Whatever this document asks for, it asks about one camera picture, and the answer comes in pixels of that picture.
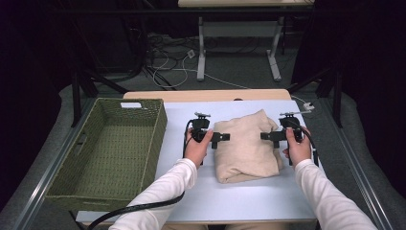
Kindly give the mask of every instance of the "person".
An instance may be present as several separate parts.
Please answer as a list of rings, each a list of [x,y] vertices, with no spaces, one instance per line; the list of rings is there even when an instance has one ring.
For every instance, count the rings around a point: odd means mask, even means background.
[[[190,141],[185,149],[185,158],[178,160],[172,169],[137,195],[129,205],[169,200],[180,196],[194,185],[197,170],[206,156],[213,131],[208,130],[200,143],[192,139],[190,131],[187,135]],[[286,131],[286,139],[289,149],[285,149],[283,153],[291,158],[296,182],[303,190],[321,228],[376,229],[368,216],[352,200],[345,197],[312,162],[309,139],[305,136],[301,143],[297,143],[291,128]],[[109,230],[176,229],[176,225],[165,225],[174,205],[122,215]],[[278,226],[273,224],[275,223],[230,224],[226,229],[278,229]],[[208,226],[195,225],[188,228],[208,229]]]

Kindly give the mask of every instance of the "white sleeve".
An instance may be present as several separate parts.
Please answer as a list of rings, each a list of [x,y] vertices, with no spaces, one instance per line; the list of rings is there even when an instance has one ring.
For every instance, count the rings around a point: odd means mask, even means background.
[[[137,195],[128,206],[170,200],[180,196],[191,188],[197,178],[197,169],[190,159],[181,159],[172,169],[153,182]],[[109,230],[161,229],[167,221],[174,204],[124,214],[120,216]]]
[[[322,229],[376,229],[368,216],[345,197],[311,160],[300,162],[295,172],[296,182],[304,191]]]

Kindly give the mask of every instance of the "green basket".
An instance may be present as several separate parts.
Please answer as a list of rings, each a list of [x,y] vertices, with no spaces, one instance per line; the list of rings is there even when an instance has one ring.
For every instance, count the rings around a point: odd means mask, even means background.
[[[97,99],[46,199],[68,210],[125,207],[155,179],[167,122],[159,99]]]

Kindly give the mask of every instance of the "folded beige garment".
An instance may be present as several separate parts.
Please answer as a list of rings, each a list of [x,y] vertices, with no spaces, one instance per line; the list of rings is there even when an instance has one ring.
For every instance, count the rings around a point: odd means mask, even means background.
[[[218,142],[214,152],[215,172],[220,183],[237,183],[279,174],[283,162],[272,141],[261,140],[261,132],[278,125],[265,111],[214,124],[214,131],[230,133],[230,141]]]

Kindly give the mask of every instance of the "white table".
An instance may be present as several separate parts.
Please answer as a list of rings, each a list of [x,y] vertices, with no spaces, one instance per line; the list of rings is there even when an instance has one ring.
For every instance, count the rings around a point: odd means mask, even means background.
[[[179,0],[181,8],[222,8],[222,7],[305,7],[311,6],[309,0]],[[278,41],[283,26],[283,17],[278,21],[204,21],[199,17],[199,62],[197,80],[204,80],[206,51],[204,38],[208,36],[231,37],[272,37],[271,49],[266,51],[274,81],[281,81],[282,76],[275,59]]]
[[[217,95],[218,98],[242,98],[246,100],[258,90],[220,90],[220,91],[181,91],[165,92],[167,95],[176,96],[178,93],[201,92],[196,97],[197,101],[203,101],[202,95]],[[188,120],[195,119],[194,112],[211,114],[210,127],[217,121],[227,121],[264,109],[268,117],[277,124],[280,113],[298,112],[294,101],[284,96],[285,90],[259,90],[261,100],[249,101],[226,101],[226,102],[181,102],[170,103],[165,101],[165,109],[168,115],[167,130],[158,161],[156,178],[169,170],[173,163],[182,157],[183,132]],[[277,100],[264,100],[266,92],[271,92],[268,97],[272,98],[272,92]],[[145,92],[127,95],[125,98],[158,98],[159,92]],[[301,124],[304,124],[302,116],[297,115]],[[280,150],[286,148],[286,142],[281,142]],[[246,181],[235,184],[220,184],[215,177],[214,150],[208,148],[208,155],[203,166],[199,169],[197,183],[191,190],[187,190],[184,198],[176,205],[168,222],[172,223],[235,223],[246,221],[315,221],[311,207],[305,196],[294,180],[294,172],[288,165],[286,158],[282,158],[284,168],[280,175],[259,180]],[[79,222],[91,222],[105,213],[83,212],[77,216]],[[106,223],[112,223],[116,218],[109,219]]]

